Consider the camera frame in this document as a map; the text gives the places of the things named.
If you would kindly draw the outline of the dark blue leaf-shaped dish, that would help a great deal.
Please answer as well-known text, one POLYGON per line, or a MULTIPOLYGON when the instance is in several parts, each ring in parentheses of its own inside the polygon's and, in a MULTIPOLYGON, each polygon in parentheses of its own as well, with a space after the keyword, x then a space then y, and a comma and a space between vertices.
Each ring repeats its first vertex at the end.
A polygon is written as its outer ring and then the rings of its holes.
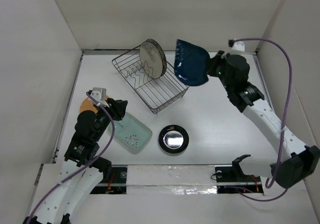
POLYGON ((202 47, 177 39, 174 74, 186 86, 201 86, 208 82, 206 62, 209 53, 202 47))

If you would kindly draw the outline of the cream plate with tree pattern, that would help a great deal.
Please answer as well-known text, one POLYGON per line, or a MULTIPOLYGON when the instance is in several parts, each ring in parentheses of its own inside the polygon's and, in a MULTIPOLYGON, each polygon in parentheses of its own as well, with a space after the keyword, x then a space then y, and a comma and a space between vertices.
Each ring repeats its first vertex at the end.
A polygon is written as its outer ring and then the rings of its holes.
POLYGON ((167 59, 161 46, 154 39, 140 45, 139 58, 142 68, 152 79, 162 77, 167 70, 167 59))

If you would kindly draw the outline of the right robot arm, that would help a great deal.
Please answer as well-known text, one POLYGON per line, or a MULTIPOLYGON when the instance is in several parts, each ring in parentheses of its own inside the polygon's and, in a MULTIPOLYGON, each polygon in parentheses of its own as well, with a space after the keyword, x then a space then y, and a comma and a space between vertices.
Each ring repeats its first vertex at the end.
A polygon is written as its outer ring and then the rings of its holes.
POLYGON ((242 181, 248 175, 265 176, 289 189, 315 171, 319 148, 307 146, 282 124, 262 92, 248 81, 250 65, 243 56, 220 50, 206 61, 206 68, 209 76, 221 81, 231 104, 255 124, 278 152, 274 164, 252 162, 249 154, 234 159, 231 175, 235 180, 242 181))

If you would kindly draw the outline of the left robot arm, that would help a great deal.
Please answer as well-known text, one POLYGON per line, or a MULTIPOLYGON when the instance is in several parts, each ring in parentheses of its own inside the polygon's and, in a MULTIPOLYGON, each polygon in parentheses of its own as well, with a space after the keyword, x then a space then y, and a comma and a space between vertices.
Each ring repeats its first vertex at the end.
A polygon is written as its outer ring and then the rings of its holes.
POLYGON ((114 127, 115 121, 125 116, 128 102, 112 98, 98 102, 91 96, 88 99, 97 112, 85 110, 78 115, 56 184, 24 223, 70 224, 93 188, 112 178, 112 163, 102 158, 98 141, 108 126, 114 127))

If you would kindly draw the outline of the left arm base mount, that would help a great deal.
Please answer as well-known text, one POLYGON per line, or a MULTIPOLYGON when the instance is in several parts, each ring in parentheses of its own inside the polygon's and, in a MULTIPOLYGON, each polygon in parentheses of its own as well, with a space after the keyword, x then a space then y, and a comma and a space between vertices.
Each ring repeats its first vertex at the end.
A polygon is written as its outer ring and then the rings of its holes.
POLYGON ((109 179, 102 180, 90 194, 92 195, 122 195, 127 193, 127 166, 112 166, 109 179))

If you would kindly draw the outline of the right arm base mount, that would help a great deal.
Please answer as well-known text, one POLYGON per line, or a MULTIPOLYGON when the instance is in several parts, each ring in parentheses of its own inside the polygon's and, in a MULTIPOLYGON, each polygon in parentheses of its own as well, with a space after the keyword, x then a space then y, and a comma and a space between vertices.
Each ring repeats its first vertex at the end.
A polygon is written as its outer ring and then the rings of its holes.
POLYGON ((245 175, 240 168, 240 162, 247 157, 250 157, 250 155, 235 158, 231 165, 214 167, 210 179, 216 182, 218 194, 264 193, 261 178, 254 175, 245 175))

